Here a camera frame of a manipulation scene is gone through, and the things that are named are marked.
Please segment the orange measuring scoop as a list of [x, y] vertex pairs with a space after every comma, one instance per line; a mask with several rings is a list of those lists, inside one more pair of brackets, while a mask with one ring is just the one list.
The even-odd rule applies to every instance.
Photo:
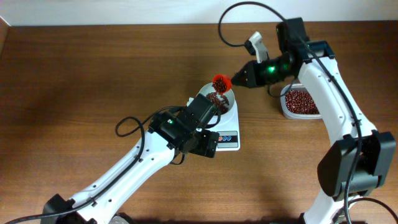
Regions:
[[217, 74], [213, 77], [212, 87], [221, 95], [230, 91], [232, 87], [231, 79], [227, 75]]

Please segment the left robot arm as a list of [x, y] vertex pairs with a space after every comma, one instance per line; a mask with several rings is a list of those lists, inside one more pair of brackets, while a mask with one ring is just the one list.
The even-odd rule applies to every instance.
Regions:
[[136, 145], [102, 177], [68, 200], [54, 195], [42, 223], [109, 223], [126, 200], [179, 154], [213, 157], [219, 134], [210, 121], [217, 106], [202, 94], [188, 106], [168, 106], [139, 121]]

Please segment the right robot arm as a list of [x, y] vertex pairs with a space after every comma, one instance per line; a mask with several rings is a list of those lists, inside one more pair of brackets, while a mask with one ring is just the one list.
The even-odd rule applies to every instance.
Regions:
[[354, 203], [384, 185], [396, 149], [391, 133], [379, 132], [347, 89], [335, 54], [324, 40], [311, 41], [301, 18], [276, 27], [281, 55], [271, 59], [259, 33], [244, 46], [254, 56], [232, 79], [236, 86], [271, 86], [289, 76], [313, 98], [331, 147], [317, 167], [320, 192], [299, 223], [341, 223]]

